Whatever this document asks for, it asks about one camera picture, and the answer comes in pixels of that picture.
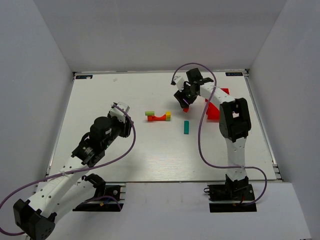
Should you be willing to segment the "red plastic bin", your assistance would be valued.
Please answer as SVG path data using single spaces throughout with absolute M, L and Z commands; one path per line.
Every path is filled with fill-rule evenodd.
M 210 102 L 209 105 L 208 105 L 208 108 L 206 110 L 206 116 L 207 116 L 207 120 L 209 122 L 219 122 L 219 120 L 220 120 L 220 111 L 215 105 L 213 105 Z

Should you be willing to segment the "teal wood block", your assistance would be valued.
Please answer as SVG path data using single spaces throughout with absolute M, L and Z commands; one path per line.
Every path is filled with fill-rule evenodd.
M 190 122 L 188 120 L 185 120 L 183 123 L 183 133 L 185 135 L 188 135 L 190 132 Z

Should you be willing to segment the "long green wood block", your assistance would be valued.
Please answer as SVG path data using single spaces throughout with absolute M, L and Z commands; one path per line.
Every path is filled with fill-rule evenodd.
M 154 112 L 154 111 L 146 111 L 146 112 L 145 112 L 145 115 L 146 115 L 146 116 L 154 116 L 154 115 L 155 115 L 155 112 Z

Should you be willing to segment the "red arch wood block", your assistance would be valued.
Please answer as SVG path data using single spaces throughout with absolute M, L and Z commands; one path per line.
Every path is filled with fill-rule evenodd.
M 167 115 L 164 114 L 163 116 L 152 116 L 153 121 L 166 121 L 167 120 Z

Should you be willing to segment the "red rectangular wood block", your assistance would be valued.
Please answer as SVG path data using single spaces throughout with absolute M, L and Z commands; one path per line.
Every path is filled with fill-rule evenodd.
M 147 121 L 152 122 L 154 120 L 154 115 L 148 115 L 147 116 Z

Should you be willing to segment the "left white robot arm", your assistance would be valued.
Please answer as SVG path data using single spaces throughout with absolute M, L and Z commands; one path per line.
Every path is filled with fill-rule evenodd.
M 107 116 L 96 118 L 59 172 L 47 178 L 46 184 L 34 195 L 27 200 L 19 199 L 13 205 L 15 223 L 23 233 L 32 240 L 45 240 L 66 213 L 86 200 L 107 197 L 106 182 L 90 171 L 96 168 L 116 138 L 135 133 L 129 109 L 128 105 L 118 102 Z

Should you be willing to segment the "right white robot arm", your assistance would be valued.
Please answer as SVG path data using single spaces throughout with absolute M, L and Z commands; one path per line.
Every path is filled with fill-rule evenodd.
M 245 144 L 252 124 L 245 98 L 234 98 L 217 87 L 217 78 L 204 78 L 198 68 L 186 72 L 187 80 L 173 75 L 171 85 L 177 87 L 174 97 L 180 107 L 189 108 L 191 104 L 202 97 L 209 104 L 219 109 L 219 130 L 227 147 L 227 166 L 224 189 L 220 192 L 230 199 L 237 198 L 249 186 L 249 178 L 245 170 Z

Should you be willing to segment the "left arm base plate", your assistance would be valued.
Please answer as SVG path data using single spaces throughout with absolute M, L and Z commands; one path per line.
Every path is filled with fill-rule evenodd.
M 96 192 L 91 200 L 85 200 L 73 212 L 121 212 L 126 197 L 125 183 L 106 183 L 104 191 Z

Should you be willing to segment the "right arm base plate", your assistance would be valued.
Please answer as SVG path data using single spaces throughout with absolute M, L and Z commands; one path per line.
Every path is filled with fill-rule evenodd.
M 255 194 L 251 184 L 235 196 L 227 193 L 224 184 L 210 184 L 203 189 L 208 195 L 210 213 L 253 213 L 257 212 Z

